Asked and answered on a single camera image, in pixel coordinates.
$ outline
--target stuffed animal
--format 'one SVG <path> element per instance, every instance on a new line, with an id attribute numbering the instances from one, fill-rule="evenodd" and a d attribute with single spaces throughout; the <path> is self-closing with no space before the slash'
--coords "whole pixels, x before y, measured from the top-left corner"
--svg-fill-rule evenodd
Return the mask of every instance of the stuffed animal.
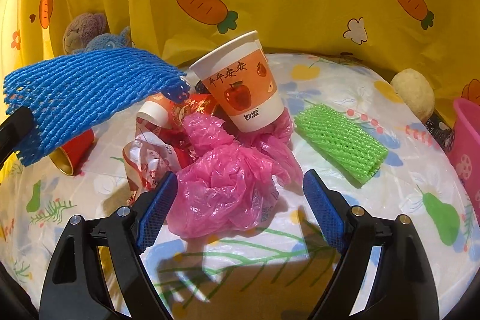
<path id="1" fill-rule="evenodd" d="M 407 68 L 396 74 L 390 84 L 413 114 L 425 124 L 435 109 L 434 90 L 425 77 Z"/>
<path id="2" fill-rule="evenodd" d="M 76 49 L 82 49 L 107 29 L 105 14 L 83 13 L 75 17 L 63 34 L 63 51 L 70 55 Z"/>
<path id="3" fill-rule="evenodd" d="M 84 49 L 77 49 L 73 53 L 90 52 L 98 49 L 115 49 L 133 46 L 130 26 L 127 26 L 119 35 L 104 33 L 95 37 Z"/>

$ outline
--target apple illustration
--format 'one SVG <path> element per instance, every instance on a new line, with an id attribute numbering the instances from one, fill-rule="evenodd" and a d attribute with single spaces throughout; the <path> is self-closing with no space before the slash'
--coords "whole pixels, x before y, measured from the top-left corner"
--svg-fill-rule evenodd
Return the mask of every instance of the apple illustration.
<path id="1" fill-rule="evenodd" d="M 267 69 L 260 62 L 258 62 L 258 64 L 257 64 L 257 74 L 260 75 L 261 77 L 267 76 Z"/>
<path id="2" fill-rule="evenodd" d="M 230 106 L 239 112 L 247 110 L 251 106 L 250 90 L 243 84 L 243 80 L 230 83 L 230 88 L 225 90 L 223 95 Z"/>

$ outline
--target green foam net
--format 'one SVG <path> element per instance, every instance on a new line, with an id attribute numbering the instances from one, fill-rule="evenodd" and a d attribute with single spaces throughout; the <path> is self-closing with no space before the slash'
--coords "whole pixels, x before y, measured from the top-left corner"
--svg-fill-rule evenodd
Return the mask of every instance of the green foam net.
<path id="1" fill-rule="evenodd" d="M 335 159 L 362 185 L 380 168 L 388 149 L 343 114 L 324 104 L 295 117 L 297 132 Z"/>

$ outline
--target blue plush toy eye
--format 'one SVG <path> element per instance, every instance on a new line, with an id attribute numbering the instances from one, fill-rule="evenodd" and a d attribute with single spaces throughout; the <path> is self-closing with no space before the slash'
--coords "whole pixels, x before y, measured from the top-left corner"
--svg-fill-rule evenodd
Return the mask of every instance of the blue plush toy eye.
<path id="1" fill-rule="evenodd" d="M 113 41 L 108 41 L 106 44 L 105 44 L 105 49 L 115 49 L 117 46 L 115 45 L 115 43 Z"/>

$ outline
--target gold cup rim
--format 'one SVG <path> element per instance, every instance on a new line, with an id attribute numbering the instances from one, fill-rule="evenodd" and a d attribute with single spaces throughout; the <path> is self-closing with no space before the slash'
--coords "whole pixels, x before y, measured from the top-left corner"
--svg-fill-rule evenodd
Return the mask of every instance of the gold cup rim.
<path id="1" fill-rule="evenodd" d="M 71 164 L 70 157 L 62 147 L 58 147 L 49 155 L 53 164 L 65 175 L 74 176 L 74 166 Z"/>

